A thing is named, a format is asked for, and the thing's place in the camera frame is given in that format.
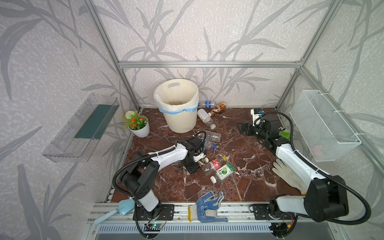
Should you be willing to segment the green circuit board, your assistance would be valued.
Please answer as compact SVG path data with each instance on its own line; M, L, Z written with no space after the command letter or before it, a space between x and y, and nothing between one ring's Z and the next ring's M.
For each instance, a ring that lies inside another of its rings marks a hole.
M163 223L147 223L144 225L144 232L160 232L166 225Z

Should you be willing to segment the clear crushed plastic bottle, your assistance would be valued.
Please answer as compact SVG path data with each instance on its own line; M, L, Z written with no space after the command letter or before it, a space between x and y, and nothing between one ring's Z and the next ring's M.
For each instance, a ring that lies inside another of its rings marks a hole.
M222 135L220 133L215 133L212 131L206 131L206 140L210 142L219 143L221 141Z

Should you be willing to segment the blue dotted knit glove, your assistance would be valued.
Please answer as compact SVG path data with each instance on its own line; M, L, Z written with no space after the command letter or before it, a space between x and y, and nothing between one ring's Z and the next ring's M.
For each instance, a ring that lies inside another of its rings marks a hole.
M224 199L224 193L219 192L217 197L214 197L213 192L209 192L201 196L195 204L188 207L189 222L199 221L201 223L227 223L227 218L218 217L218 209Z

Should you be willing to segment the blue label bottle by wall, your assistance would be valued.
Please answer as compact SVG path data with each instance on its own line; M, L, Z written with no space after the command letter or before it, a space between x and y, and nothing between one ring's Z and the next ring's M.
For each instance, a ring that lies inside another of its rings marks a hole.
M198 104L199 109L212 109L217 105L215 101L201 101Z

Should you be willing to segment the clear acrylic wall shelf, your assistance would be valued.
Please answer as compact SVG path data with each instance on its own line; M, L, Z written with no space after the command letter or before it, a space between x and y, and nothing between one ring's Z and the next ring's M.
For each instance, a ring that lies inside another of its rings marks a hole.
M120 104L116 97L90 94L42 155L54 163L86 163Z

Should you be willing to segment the red label clear bottle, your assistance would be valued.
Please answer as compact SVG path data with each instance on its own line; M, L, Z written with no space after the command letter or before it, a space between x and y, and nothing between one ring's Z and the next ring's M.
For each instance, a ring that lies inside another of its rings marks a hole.
M227 160L228 159L225 156L222 156L218 159L209 160L208 164L202 166L202 171L205 175L214 174L216 170L218 170L227 163Z

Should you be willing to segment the green label square bottle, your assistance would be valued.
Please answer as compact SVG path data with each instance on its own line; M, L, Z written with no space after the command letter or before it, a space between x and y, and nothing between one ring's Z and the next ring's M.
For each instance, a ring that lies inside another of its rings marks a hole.
M213 184L219 183L227 179L235 173L235 168L231 163L226 163L221 168L215 171L215 173L210 177L210 181Z

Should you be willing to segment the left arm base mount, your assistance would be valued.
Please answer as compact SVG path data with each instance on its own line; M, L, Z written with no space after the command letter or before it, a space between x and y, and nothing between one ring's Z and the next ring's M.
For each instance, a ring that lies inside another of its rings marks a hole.
M161 220L172 221L175 213L175 205L158 204L154 210L147 211L143 206L136 206L134 211L134 221Z

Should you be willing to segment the green black work glove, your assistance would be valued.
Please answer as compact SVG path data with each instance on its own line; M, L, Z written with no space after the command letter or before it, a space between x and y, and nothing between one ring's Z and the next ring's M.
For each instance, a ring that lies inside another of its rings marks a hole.
M279 127L279 133L282 137L284 137L285 139L289 140L290 137L291 137L291 133L289 130L287 130L286 128L283 128L283 127Z

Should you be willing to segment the white knit work glove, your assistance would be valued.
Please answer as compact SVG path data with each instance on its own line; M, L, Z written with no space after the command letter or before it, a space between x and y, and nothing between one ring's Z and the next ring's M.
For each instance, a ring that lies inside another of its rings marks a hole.
M298 189L301 192L301 195L307 194L308 186L288 165L280 159L276 159L273 166L273 172L283 179L288 185Z

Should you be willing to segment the white bin liner bag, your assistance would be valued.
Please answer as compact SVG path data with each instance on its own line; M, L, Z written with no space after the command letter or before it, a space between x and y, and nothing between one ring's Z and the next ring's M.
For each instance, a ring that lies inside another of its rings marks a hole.
M154 100L162 113L170 115L193 113L198 108L199 89L190 80L168 80L155 89Z

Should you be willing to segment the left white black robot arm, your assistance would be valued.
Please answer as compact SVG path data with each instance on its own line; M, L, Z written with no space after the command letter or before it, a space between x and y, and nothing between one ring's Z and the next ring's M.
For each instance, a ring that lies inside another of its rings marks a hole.
M160 213L161 203L152 187L158 172L176 162L189 174L196 173L201 167L199 161L205 158L204 140L193 136L159 152L137 152L134 158L117 170L112 184L116 191L133 198L136 205L143 207L150 215Z

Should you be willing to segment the small potted artificial plant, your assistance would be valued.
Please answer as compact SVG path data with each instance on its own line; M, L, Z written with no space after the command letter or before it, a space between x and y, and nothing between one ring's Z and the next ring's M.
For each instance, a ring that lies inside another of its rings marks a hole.
M145 138L150 133L150 125L147 117L138 111L127 111L124 115L125 127L139 138Z

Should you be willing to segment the brown tea bottle white cap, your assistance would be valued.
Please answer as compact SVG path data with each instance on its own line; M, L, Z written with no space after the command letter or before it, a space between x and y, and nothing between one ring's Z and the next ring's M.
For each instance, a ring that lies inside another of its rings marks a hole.
M198 164L202 167L204 166L205 164L208 164L209 163L209 159L208 158L203 158L203 159L200 159L198 161Z

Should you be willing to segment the white label bottle near bin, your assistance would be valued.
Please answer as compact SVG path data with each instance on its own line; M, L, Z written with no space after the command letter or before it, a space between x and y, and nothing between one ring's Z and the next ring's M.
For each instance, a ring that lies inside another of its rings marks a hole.
M198 117L201 119L201 121L211 130L214 130L216 128L216 125L214 124L214 121L210 117L210 115L204 110L199 109L197 111Z

